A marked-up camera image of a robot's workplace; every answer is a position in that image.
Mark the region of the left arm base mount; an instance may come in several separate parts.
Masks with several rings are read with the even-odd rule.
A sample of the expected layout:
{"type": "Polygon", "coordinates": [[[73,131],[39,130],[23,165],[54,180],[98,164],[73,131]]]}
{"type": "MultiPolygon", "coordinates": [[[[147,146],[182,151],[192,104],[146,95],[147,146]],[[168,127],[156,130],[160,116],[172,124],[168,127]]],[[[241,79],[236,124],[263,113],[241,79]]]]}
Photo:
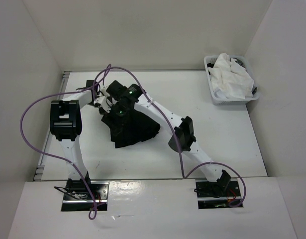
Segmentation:
{"type": "MultiPolygon", "coordinates": [[[[89,188],[97,204],[98,211],[107,210],[109,182],[90,181],[89,188]]],[[[85,184],[80,181],[68,180],[64,187],[54,186],[54,189],[62,193],[62,212],[89,211],[94,207],[94,201],[85,184]]]]}

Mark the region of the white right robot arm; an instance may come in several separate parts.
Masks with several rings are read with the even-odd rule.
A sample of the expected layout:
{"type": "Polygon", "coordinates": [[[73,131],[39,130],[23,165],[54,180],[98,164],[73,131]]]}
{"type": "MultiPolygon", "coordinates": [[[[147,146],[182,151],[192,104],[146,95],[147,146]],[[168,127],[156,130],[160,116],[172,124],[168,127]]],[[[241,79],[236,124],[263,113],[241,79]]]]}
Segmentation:
{"type": "Polygon", "coordinates": [[[154,138],[161,128],[168,131],[171,138],[168,146],[178,153],[180,164],[185,155],[197,163],[206,179],[214,180],[210,192],[222,196],[229,189],[230,175],[222,170],[218,174],[216,162],[202,150],[194,132],[193,120],[189,116],[181,117],[166,109],[139,85],[126,87],[113,81],[105,90],[109,98],[109,110],[102,122],[110,129],[111,141],[116,148],[134,145],[154,138]]]}

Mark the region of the black pleated skirt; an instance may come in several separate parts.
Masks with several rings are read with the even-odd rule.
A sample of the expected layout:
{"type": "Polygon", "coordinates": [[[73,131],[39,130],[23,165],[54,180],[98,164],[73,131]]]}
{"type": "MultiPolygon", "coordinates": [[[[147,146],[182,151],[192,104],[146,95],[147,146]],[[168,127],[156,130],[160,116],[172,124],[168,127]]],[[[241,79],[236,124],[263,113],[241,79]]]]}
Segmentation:
{"type": "Polygon", "coordinates": [[[149,116],[130,109],[126,123],[115,123],[110,112],[102,117],[102,122],[110,129],[110,140],[115,148],[123,148],[154,138],[161,128],[149,116]]]}

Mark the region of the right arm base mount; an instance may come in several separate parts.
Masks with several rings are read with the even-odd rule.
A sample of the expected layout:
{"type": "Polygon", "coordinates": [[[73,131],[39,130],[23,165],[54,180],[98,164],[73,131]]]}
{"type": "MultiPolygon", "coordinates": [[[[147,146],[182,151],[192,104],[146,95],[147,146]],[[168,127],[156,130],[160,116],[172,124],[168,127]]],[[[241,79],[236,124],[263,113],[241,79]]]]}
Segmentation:
{"type": "Polygon", "coordinates": [[[213,191],[212,186],[214,185],[215,182],[196,181],[194,192],[197,195],[199,209],[230,208],[229,204],[234,206],[240,203],[242,195],[237,180],[230,181],[227,189],[224,189],[223,193],[219,194],[213,191]]]}

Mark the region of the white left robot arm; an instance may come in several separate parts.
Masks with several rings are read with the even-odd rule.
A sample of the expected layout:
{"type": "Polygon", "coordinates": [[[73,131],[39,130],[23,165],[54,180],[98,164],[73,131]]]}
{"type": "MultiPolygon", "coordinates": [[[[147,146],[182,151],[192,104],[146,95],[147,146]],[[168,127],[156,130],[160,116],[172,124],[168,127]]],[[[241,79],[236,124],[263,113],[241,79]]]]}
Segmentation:
{"type": "Polygon", "coordinates": [[[68,169],[67,193],[76,193],[86,199],[95,192],[91,183],[80,148],[82,133],[81,108],[93,105],[93,81],[87,80],[86,86],[77,89],[77,93],[61,100],[53,100],[50,108],[50,132],[59,141],[68,169]]]}

